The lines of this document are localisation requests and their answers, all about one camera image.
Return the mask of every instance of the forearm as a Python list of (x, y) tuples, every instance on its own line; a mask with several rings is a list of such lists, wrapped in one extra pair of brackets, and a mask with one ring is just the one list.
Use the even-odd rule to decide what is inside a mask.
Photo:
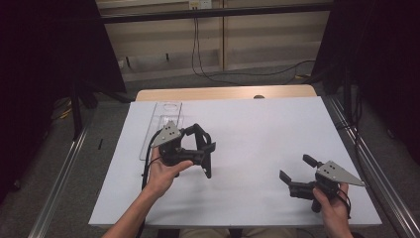
[(123, 216), (103, 237), (134, 237), (157, 200), (158, 195), (145, 187)]

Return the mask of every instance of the leg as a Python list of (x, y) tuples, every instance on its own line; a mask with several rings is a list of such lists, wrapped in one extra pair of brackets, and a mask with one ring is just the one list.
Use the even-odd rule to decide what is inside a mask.
[(290, 228), (254, 228), (244, 229), (242, 237), (255, 238), (296, 238), (296, 229)]
[(228, 229), (183, 229), (179, 238), (230, 238)]

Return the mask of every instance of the metal bracket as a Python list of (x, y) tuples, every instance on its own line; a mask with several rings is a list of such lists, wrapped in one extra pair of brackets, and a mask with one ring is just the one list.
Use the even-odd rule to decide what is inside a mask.
[(181, 132), (176, 127), (173, 121), (168, 121), (166, 125), (163, 126), (160, 133), (152, 142), (152, 147), (158, 147), (164, 143), (170, 142), (179, 138), (181, 136)]
[(358, 186), (367, 186), (364, 181), (356, 178), (332, 161), (329, 161), (320, 167), (316, 174), (336, 182), (346, 182)]

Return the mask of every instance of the white table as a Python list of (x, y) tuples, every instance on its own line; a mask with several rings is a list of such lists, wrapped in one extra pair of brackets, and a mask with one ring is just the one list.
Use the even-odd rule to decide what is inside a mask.
[[(132, 103), (89, 224), (108, 227), (141, 190), (140, 149), (154, 101)], [(216, 142), (208, 179), (193, 167), (175, 179), (147, 217), (153, 227), (301, 227), (321, 225), (312, 201), (289, 196), (278, 178), (314, 180), (302, 161), (332, 160), (358, 176), (320, 97), (183, 101), (183, 127), (198, 123)], [(182, 141), (186, 149), (193, 137)], [(380, 224), (367, 191), (351, 186), (352, 225)]]

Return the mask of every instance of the finger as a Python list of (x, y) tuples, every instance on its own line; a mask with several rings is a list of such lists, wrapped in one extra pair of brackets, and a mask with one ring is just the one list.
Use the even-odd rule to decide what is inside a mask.
[(152, 158), (160, 157), (160, 152), (158, 151), (158, 147), (154, 147), (152, 149)]
[(312, 192), (314, 193), (315, 198), (321, 203), (322, 211), (324, 213), (329, 213), (333, 211), (333, 207), (330, 204), (330, 200), (328, 200), (327, 195), (322, 192), (322, 190), (315, 187)]
[(182, 172), (192, 166), (192, 161), (183, 161), (176, 166), (173, 166), (172, 169), (175, 172), (175, 174), (178, 174), (179, 172)]
[(347, 199), (347, 194), (349, 194), (349, 185), (347, 183), (341, 182), (340, 183), (340, 190), (341, 191), (339, 192), (339, 196), (342, 199), (346, 200)]

